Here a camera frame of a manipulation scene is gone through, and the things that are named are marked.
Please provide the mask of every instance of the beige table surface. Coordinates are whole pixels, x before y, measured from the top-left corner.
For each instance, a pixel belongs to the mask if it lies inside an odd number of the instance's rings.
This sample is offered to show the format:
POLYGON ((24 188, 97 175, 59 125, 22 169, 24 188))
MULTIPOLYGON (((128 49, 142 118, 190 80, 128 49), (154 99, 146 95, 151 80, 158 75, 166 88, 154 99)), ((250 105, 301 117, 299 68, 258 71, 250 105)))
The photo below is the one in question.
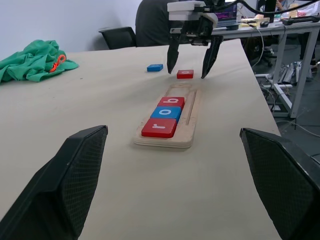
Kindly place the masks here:
POLYGON ((224 42, 200 80, 206 48, 180 46, 178 81, 150 64, 167 46, 72 53, 78 69, 41 83, 0 85, 0 218, 70 135, 108 125, 100 178, 80 240, 279 240, 255 189, 242 127, 279 134, 239 40, 224 42), (138 146, 132 137, 170 84, 201 83, 189 149, 138 146))

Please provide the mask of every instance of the wooden tray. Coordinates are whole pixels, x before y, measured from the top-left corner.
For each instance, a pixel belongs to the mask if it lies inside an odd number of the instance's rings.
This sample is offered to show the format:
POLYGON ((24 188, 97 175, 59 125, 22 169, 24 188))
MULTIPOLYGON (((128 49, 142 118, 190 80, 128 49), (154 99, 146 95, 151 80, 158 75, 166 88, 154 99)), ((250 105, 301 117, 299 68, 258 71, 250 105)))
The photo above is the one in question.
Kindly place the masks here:
POLYGON ((195 129, 198 119, 198 110, 201 103, 202 92, 197 85, 191 84, 173 84, 167 90, 164 96, 161 96, 154 108, 141 122, 136 130, 133 142, 138 145, 167 147, 167 148, 190 148, 193 144, 195 129), (162 97, 184 97, 185 105, 177 124, 174 136, 172 138, 144 137, 141 131, 149 120, 151 114, 156 109, 162 97))

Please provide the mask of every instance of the computer mouse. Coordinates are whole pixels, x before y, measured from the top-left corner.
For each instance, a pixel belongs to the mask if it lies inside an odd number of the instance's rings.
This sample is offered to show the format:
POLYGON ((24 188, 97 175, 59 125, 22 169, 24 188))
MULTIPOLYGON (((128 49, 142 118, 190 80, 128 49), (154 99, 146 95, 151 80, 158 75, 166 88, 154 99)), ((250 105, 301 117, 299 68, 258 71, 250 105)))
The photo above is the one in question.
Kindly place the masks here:
POLYGON ((269 25, 269 22, 268 22, 268 21, 262 21, 262 22, 260 22, 260 27, 261 27, 261 28, 266 28, 266 27, 268 27, 268 25, 269 25))

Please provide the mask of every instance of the green cloth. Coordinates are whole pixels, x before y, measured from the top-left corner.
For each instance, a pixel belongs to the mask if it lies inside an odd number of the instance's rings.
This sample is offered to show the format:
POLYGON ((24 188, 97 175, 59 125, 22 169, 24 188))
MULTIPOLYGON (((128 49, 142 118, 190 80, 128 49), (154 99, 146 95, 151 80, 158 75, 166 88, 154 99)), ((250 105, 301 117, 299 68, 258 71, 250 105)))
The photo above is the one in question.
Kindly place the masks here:
POLYGON ((40 82, 78 67, 78 64, 67 59, 50 73, 60 55, 67 56, 64 51, 59 50, 56 41, 35 40, 23 51, 18 51, 0 61, 0 83, 11 80, 40 82))

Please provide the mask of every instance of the orange object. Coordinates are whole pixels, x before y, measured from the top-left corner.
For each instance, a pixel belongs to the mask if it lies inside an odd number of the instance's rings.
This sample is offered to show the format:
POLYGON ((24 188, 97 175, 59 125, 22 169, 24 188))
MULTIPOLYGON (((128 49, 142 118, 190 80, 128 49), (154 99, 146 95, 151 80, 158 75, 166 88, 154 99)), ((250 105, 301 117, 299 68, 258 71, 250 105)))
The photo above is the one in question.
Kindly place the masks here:
POLYGON ((61 54, 61 55, 58 57, 57 62, 55 62, 55 63, 53 64, 53 67, 52 67, 52 69, 49 71, 49 73, 53 73, 53 72, 57 69, 57 67, 59 66, 59 64, 62 64, 66 59, 67 59, 66 56, 63 55, 63 54, 61 54))

